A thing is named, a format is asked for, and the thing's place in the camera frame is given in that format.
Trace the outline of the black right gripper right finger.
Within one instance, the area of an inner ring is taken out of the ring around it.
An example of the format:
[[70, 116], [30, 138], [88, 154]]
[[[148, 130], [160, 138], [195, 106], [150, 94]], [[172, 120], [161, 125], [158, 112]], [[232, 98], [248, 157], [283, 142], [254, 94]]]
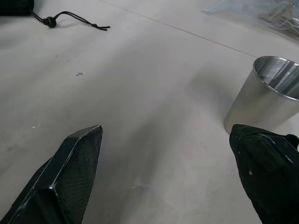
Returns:
[[299, 224], [299, 138], [234, 124], [229, 144], [262, 224]]

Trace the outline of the stainless steel cup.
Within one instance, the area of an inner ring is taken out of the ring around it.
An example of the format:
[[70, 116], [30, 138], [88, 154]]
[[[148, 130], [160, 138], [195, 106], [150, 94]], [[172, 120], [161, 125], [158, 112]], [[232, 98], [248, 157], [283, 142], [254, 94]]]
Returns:
[[262, 56], [239, 91], [225, 119], [231, 133], [235, 124], [273, 131], [299, 113], [299, 63]]

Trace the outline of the clear plastic bag with items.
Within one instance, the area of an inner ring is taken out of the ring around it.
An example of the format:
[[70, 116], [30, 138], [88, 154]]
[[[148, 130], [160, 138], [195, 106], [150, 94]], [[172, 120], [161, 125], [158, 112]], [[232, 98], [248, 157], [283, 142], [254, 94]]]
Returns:
[[299, 39], [299, 0], [220, 0], [203, 10], [207, 15], [232, 12]]

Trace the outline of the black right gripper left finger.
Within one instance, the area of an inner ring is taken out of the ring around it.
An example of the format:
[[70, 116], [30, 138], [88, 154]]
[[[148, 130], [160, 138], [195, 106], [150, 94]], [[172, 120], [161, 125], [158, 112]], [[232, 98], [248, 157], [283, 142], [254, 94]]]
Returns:
[[81, 224], [93, 189], [102, 126], [69, 135], [31, 177], [0, 224]]

